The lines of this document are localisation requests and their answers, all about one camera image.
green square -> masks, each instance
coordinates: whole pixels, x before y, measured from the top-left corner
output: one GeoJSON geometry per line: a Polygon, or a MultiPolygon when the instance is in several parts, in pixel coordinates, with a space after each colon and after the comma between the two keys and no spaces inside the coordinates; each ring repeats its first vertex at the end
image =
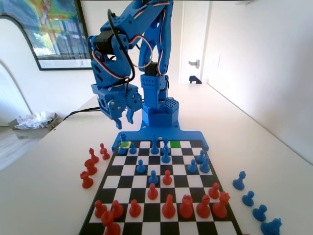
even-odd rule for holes
{"type": "Polygon", "coordinates": [[[171,148],[180,148],[180,141],[170,141],[171,148]]]}

floor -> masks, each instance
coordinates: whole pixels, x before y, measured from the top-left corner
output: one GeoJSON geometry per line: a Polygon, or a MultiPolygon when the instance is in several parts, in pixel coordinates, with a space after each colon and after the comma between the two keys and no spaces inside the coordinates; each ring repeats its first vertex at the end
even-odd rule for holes
{"type": "Polygon", "coordinates": [[[10,127],[0,127],[0,170],[13,163],[39,140],[19,140],[10,127]]]}

table surface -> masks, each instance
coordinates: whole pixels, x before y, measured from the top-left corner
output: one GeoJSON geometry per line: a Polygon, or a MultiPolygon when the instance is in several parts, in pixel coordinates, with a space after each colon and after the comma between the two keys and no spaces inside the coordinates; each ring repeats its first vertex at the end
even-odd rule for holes
{"type": "MultiPolygon", "coordinates": [[[[312,234],[313,167],[208,85],[176,85],[182,130],[201,130],[218,178],[244,234],[261,235],[252,208],[241,197],[253,190],[254,206],[265,204],[267,221],[282,219],[282,235],[312,234]],[[246,172],[245,189],[232,186],[246,172]]],[[[94,96],[82,108],[96,107],[94,96]]],[[[122,118],[123,130],[139,130],[122,118]]],[[[62,122],[25,155],[0,171],[0,234],[77,235],[109,161],[97,164],[90,189],[81,187],[89,148],[111,149],[119,130],[101,112],[79,113],[62,122]]]]}

blue object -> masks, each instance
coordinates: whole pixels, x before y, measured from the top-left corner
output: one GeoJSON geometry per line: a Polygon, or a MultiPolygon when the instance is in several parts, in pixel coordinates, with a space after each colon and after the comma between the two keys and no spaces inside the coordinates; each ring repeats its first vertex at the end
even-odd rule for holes
{"type": "Polygon", "coordinates": [[[197,166],[196,166],[196,160],[191,160],[191,165],[188,166],[188,171],[190,173],[196,173],[197,172],[197,166]]]}
{"type": "Polygon", "coordinates": [[[244,190],[245,185],[243,183],[243,179],[245,177],[246,177],[246,173],[244,171],[241,171],[239,173],[239,179],[238,180],[233,180],[233,186],[235,187],[235,189],[244,190]]]}
{"type": "Polygon", "coordinates": [[[151,171],[151,176],[149,177],[149,184],[154,183],[155,185],[158,184],[158,177],[156,176],[156,171],[152,170],[151,171]]]}
{"type": "Polygon", "coordinates": [[[171,157],[168,156],[168,150],[167,148],[164,149],[164,155],[161,158],[163,163],[169,163],[171,161],[171,157]]]}
{"type": "Polygon", "coordinates": [[[137,152],[137,149],[135,148],[135,143],[131,143],[131,148],[129,150],[130,154],[135,154],[137,152]]]}
{"type": "Polygon", "coordinates": [[[140,159],[138,161],[138,166],[136,168],[136,171],[139,173],[139,174],[142,174],[146,171],[146,166],[143,165],[143,161],[140,159]]]}
{"type": "Polygon", "coordinates": [[[209,157],[206,156],[204,158],[203,163],[200,165],[199,167],[200,171],[202,171],[203,173],[209,173],[210,171],[210,167],[209,167],[209,157]]]}
{"type": "Polygon", "coordinates": [[[155,134],[153,134],[152,136],[152,149],[151,149],[151,153],[152,154],[158,154],[159,149],[157,148],[157,136],[155,134]]]}
{"type": "Polygon", "coordinates": [[[246,204],[249,207],[252,207],[254,204],[253,198],[254,197],[254,192],[253,191],[249,191],[247,195],[243,196],[243,203],[246,204]]]}
{"type": "Polygon", "coordinates": [[[263,222],[266,220],[265,212],[268,210],[268,208],[265,205],[260,205],[259,209],[255,208],[252,210],[253,216],[263,222]]]}
{"type": "Polygon", "coordinates": [[[282,225],[281,218],[274,219],[272,222],[261,224],[261,230],[264,235],[279,235],[279,228],[282,225]]]}

chessboard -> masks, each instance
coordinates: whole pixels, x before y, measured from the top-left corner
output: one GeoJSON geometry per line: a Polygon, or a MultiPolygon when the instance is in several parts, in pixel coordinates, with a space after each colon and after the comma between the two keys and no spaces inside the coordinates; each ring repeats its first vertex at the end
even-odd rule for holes
{"type": "MultiPolygon", "coordinates": [[[[205,151],[202,141],[169,140],[171,161],[167,164],[161,161],[163,155],[161,151],[155,155],[151,154],[151,141],[132,142],[137,149],[135,154],[130,154],[129,149],[124,155],[118,154],[118,148],[114,151],[79,235],[104,234],[106,228],[101,219],[94,215],[94,203],[97,200],[101,200],[108,210],[112,208],[114,200],[118,200],[123,206],[123,215],[114,220],[114,223],[120,225],[121,235],[242,235],[229,204],[226,205],[226,218],[220,219],[213,214],[212,207],[219,202],[219,199],[210,198],[211,214],[208,218],[201,218],[197,214],[197,204],[201,202],[205,194],[208,194],[215,182],[220,185],[220,191],[223,191],[211,161],[208,173],[199,170],[200,163],[197,162],[197,156],[202,149],[205,151]],[[136,171],[140,159],[146,166],[143,174],[136,171]],[[187,170],[192,159],[195,159],[197,163],[196,173],[190,173],[187,170]],[[150,200],[147,196],[148,179],[152,170],[156,171],[159,179],[156,185],[158,197],[155,200],[150,200]],[[166,170],[171,172],[173,179],[170,185],[165,185],[162,181],[166,170]],[[171,219],[167,219],[162,214],[162,207],[168,194],[173,196],[173,202],[177,208],[175,216],[171,219]],[[194,213],[189,219],[183,218],[179,213],[179,206],[186,194],[191,195],[193,199],[194,213]],[[136,199],[141,206],[141,214],[136,218],[129,214],[133,199],[136,199]]],[[[159,149],[163,146],[163,141],[157,141],[159,149]]]]}

